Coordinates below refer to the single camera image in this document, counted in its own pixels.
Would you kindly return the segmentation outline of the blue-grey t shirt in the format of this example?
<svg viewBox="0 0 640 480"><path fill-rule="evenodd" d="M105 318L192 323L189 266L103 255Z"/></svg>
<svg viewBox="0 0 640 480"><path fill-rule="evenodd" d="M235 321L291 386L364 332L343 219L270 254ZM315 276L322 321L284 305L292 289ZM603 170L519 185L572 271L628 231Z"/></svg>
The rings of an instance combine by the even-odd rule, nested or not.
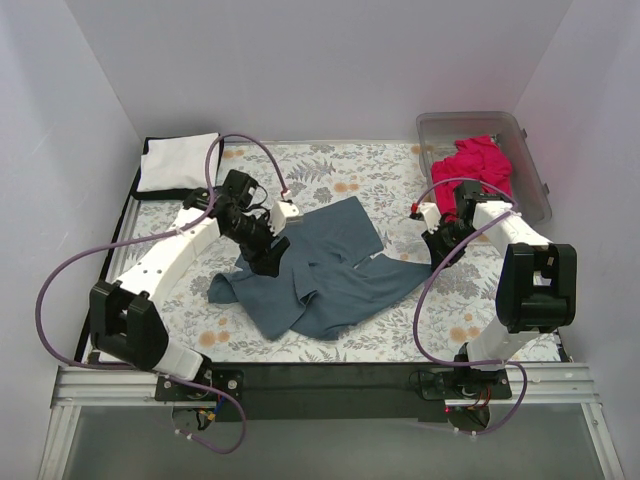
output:
<svg viewBox="0 0 640 480"><path fill-rule="evenodd" d="M402 300L431 275L427 264L390 258L364 207L349 197L308 212L284 231L290 245L277 277L237 271L212 279L212 304L240 304L261 335L293 331L333 341Z"/></svg>

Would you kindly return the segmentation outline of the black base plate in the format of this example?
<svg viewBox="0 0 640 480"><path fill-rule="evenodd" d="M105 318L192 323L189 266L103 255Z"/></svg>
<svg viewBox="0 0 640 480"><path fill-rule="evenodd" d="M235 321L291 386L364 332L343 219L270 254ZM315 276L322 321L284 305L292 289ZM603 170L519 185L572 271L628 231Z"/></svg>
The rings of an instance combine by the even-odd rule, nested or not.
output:
<svg viewBox="0 0 640 480"><path fill-rule="evenodd" d="M218 363L197 380L238 400L250 420L443 422L447 401L512 396L503 370L434 363Z"/></svg>

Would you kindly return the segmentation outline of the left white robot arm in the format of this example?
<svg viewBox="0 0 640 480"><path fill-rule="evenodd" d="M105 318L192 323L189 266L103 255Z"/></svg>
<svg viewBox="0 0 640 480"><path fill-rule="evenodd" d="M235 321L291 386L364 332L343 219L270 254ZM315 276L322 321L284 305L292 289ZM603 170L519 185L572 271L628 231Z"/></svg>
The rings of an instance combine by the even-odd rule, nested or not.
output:
<svg viewBox="0 0 640 480"><path fill-rule="evenodd" d="M204 355L169 336L160 308L191 264L221 237L234 241L257 275L275 278L290 245L285 227L300 219L299 208L284 192L261 215L253 215L258 182L232 170L211 190L194 189L165 238L114 282L97 282L90 300L90 338L103 354L142 371L178 378L178 387L193 400L213 386Z"/></svg>

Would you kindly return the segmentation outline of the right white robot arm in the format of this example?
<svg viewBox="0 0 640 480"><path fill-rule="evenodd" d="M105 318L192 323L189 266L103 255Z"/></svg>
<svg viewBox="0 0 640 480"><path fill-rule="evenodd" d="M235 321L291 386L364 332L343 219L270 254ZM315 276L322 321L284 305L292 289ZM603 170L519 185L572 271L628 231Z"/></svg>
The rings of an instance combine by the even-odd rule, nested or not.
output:
<svg viewBox="0 0 640 480"><path fill-rule="evenodd" d="M485 181L454 177L456 211L449 215L419 198L410 216L425 223L434 276L453 266L467 245L485 236L503 259L494 319L464 344L450 366L454 389L475 397L528 342L570 325L576 315L577 252L554 243L522 217L516 201Z"/></svg>

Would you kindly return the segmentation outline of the clear plastic bin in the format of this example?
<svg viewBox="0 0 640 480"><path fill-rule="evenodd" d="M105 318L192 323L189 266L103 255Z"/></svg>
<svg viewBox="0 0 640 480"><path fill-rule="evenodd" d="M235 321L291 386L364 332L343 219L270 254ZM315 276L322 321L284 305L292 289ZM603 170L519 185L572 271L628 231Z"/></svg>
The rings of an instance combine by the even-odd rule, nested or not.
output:
<svg viewBox="0 0 640 480"><path fill-rule="evenodd" d="M548 188L541 181L515 117L502 111L438 112L418 116L420 168L428 184L448 179L431 192L442 211L455 211L455 178L485 181L511 197L532 225L552 217Z"/></svg>

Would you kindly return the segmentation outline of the pink t shirt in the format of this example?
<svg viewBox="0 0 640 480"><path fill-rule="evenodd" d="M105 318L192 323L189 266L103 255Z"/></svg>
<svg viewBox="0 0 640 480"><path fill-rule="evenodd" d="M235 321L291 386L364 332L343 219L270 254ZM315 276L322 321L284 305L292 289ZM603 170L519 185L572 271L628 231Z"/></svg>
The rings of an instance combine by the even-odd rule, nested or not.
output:
<svg viewBox="0 0 640 480"><path fill-rule="evenodd" d="M512 195L510 176L512 165L499 146L488 136L478 136L454 142L457 152L431 166L434 183L451 178L471 178L497 187Z"/></svg>

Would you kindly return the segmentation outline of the floral table cloth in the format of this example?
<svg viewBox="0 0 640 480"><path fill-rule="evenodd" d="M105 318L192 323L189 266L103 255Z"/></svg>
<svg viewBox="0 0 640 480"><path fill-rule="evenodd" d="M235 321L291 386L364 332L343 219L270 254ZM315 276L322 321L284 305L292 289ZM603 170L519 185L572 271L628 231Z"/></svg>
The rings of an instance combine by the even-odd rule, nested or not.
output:
<svg viewBox="0 0 640 480"><path fill-rule="evenodd" d="M287 185L305 212L356 197L375 226L387 256L415 263L429 259L422 226L410 219L411 204L426 189L419 149L409 143L228 145L220 173L249 173L261 195ZM221 239L202 253L176 283L161 310L170 336L215 361L404 362L428 356L450 360L492 320L502 259L485 238L444 270L428 293L403 301L346 331L335 341L289 332L265 339L238 304L207 299L214 275L230 272L239 251Z"/></svg>

